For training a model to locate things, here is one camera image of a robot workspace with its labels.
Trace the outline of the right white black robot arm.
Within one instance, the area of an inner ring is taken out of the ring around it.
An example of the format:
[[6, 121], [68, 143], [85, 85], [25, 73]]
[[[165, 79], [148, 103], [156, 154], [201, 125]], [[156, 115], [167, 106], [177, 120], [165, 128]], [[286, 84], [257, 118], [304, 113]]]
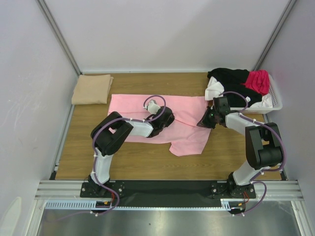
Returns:
[[280, 171], [286, 162], [286, 150], [278, 126], [261, 123], [241, 112], [232, 110], [227, 97], [216, 97], [208, 107], [199, 127], [214, 129], [216, 125], [232, 129], [245, 137], [246, 161], [229, 174], [225, 183], [212, 183], [212, 197], [239, 199], [250, 189], [254, 180], [265, 172]]

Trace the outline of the pink t shirt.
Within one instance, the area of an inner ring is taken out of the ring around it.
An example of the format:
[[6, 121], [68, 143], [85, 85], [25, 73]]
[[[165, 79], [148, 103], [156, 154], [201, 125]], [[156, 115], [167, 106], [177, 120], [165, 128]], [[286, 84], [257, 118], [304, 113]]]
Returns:
[[[125, 118], [146, 118], [150, 113], [144, 109], [143, 104], [148, 97], [139, 94], [113, 94], [108, 113], [118, 112]], [[201, 154], [211, 132], [209, 128], [197, 126], [206, 111], [207, 101], [202, 96], [164, 95], [163, 98], [166, 101], [165, 105], [175, 116], [172, 124], [155, 137], [130, 135], [126, 141], [149, 144], [170, 143], [169, 151], [175, 156]]]

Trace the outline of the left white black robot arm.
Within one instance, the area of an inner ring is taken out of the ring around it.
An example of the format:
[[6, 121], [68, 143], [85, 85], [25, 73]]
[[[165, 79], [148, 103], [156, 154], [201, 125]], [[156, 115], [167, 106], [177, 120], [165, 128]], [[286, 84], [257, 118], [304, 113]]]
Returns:
[[162, 106], [145, 119], [124, 118], [118, 112], [110, 113], [92, 132], [94, 163], [88, 177], [86, 191], [92, 197], [104, 197], [109, 190], [107, 182], [114, 154], [129, 136], [153, 138], [175, 120], [172, 110]]

